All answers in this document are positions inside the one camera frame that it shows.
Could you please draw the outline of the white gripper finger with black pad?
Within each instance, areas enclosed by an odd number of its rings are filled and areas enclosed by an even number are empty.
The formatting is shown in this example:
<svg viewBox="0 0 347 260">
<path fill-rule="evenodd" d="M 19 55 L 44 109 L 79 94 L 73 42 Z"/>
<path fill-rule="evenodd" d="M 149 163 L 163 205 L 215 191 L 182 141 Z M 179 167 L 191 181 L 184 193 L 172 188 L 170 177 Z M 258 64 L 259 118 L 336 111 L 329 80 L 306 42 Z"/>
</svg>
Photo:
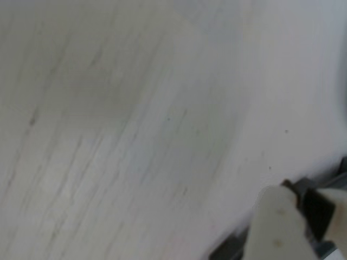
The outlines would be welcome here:
<svg viewBox="0 0 347 260">
<path fill-rule="evenodd" d="M 309 188 L 300 209 L 310 243 L 346 245 L 346 190 Z"/>
</svg>

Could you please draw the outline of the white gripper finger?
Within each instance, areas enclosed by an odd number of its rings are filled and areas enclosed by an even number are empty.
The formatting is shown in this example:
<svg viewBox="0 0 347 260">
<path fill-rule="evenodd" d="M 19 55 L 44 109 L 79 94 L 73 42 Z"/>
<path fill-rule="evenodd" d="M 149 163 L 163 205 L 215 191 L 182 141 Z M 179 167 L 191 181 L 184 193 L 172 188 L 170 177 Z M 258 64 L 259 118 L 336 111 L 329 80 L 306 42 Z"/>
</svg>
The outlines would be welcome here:
<svg viewBox="0 0 347 260">
<path fill-rule="evenodd" d="M 267 186 L 258 196 L 245 245 L 245 259 L 311 259 L 306 222 L 297 196 L 284 186 Z"/>
</svg>

